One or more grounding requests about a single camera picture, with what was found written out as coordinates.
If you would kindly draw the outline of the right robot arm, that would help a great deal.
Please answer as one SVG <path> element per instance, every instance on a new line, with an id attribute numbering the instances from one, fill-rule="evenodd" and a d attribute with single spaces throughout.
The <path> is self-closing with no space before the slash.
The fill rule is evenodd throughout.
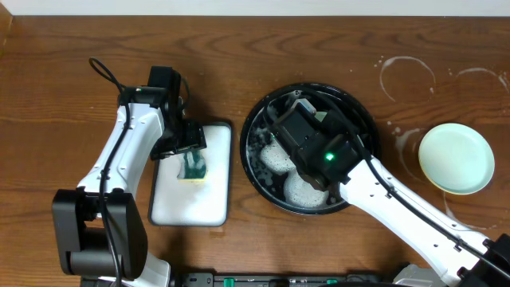
<path id="1" fill-rule="evenodd" d="M 448 286 L 507 286 L 509 237 L 496 241 L 452 220 L 399 182 L 373 156 L 371 138 L 336 106 L 298 100 L 281 116 L 264 114 L 298 176 L 318 191 L 335 190 L 417 251 Z"/>

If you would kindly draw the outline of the light green plate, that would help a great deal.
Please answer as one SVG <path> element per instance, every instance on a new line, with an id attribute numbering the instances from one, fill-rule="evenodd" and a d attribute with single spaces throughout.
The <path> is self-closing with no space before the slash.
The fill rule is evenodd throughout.
<path id="1" fill-rule="evenodd" d="M 431 128 L 419 144 L 418 161 L 433 185 L 454 195 L 481 191 L 495 171 L 488 141 L 473 128 L 456 123 Z"/>
<path id="2" fill-rule="evenodd" d="M 328 113 L 327 112 L 317 112 L 315 114 L 315 118 L 319 121 L 319 122 L 322 122 L 324 120 L 324 118 L 326 117 Z"/>

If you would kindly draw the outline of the light green plate front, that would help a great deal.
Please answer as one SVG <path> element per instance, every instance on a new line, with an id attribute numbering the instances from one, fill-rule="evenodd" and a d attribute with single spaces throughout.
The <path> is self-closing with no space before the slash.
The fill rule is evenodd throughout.
<path id="1" fill-rule="evenodd" d="M 327 112 L 317 112 L 315 114 L 315 118 L 319 121 L 319 122 L 322 122 L 324 120 L 324 118 L 326 117 L 328 113 Z"/>

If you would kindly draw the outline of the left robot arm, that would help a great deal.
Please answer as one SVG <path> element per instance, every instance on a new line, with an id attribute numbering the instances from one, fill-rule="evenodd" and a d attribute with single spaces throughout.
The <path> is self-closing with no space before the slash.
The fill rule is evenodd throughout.
<path id="1" fill-rule="evenodd" d="M 173 68 L 153 66 L 146 85 L 125 86 L 96 58 L 89 63 L 118 88 L 118 110 L 93 168 L 53 198 L 61 269 L 86 286 L 168 286 L 171 266 L 149 253 L 135 194 L 148 159 L 206 147 L 202 125 L 184 119 Z"/>

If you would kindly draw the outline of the green yellow sponge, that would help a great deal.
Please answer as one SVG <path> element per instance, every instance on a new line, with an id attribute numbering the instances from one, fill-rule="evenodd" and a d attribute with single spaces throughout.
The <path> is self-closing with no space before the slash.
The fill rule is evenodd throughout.
<path id="1" fill-rule="evenodd" d="M 202 180 L 206 173 L 206 160 L 200 151 L 188 151 L 182 156 L 179 180 Z"/>

